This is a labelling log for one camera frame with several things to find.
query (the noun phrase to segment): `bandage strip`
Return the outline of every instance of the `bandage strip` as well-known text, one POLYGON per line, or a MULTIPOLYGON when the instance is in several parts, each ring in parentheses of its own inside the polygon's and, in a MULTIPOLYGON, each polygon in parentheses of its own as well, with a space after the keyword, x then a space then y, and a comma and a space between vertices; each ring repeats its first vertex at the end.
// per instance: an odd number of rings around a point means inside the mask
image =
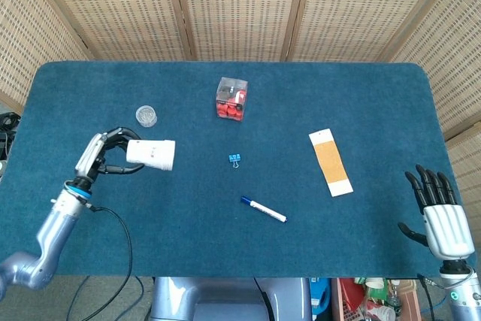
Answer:
POLYGON ((314 132, 309 135, 316 151, 317 161, 328 183, 331 196, 344 195, 352 192, 352 186, 347 178, 339 151, 330 129, 314 132))

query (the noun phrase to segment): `blue marker cap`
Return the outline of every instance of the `blue marker cap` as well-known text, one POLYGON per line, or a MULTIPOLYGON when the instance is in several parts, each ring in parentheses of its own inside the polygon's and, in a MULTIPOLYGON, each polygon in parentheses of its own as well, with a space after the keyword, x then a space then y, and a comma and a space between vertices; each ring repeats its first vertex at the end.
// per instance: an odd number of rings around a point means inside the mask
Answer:
POLYGON ((245 195, 240 197, 240 200, 245 204, 250 204, 250 202, 252 201, 249 197, 246 197, 245 195))

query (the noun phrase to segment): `plastic bottle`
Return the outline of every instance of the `plastic bottle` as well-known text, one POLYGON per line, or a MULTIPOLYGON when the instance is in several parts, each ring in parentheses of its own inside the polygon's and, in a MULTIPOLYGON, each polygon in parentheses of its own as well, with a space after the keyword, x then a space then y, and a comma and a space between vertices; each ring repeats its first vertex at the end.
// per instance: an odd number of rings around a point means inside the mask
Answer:
POLYGON ((396 312, 396 321, 401 319, 401 299, 398 294, 399 280, 391 280, 391 289, 388 295, 388 305, 396 312))

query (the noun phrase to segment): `blue binder clip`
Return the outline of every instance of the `blue binder clip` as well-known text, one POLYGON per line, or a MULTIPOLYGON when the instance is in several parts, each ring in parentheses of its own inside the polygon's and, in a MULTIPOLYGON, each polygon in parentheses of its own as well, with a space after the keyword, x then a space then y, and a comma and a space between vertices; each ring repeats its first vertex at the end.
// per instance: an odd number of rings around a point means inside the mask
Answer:
POLYGON ((239 153, 237 154, 229 154, 228 155, 228 161, 232 163, 232 167, 238 168, 239 167, 239 161, 241 160, 241 155, 239 153))

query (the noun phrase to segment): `robotic hand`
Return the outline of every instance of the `robotic hand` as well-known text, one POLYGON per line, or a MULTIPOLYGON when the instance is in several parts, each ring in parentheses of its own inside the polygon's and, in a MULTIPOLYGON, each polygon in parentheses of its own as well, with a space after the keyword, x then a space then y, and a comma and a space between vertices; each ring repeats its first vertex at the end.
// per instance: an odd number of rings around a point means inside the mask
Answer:
POLYGON ((457 203, 444 174, 436 175, 421 165, 417 165, 416 170, 422 186, 413 174, 405 174, 423 215, 426 235, 415 233, 404 223, 398 224, 399 229, 443 261, 440 268, 443 285, 425 278, 422 281, 446 290, 454 319, 481 321, 481 287, 476 272, 465 261, 475 250, 464 209, 457 203))
POLYGON ((41 255, 17 252, 0 264, 0 301, 5 297, 8 285, 21 285, 30 289, 45 287, 53 277, 60 253, 92 193, 90 187, 98 174, 132 174, 144 165, 132 167, 105 165, 105 153, 115 147, 127 152, 129 139, 140 140, 132 130, 118 127, 95 135, 75 167, 75 178, 66 181, 44 224, 37 233, 41 255))

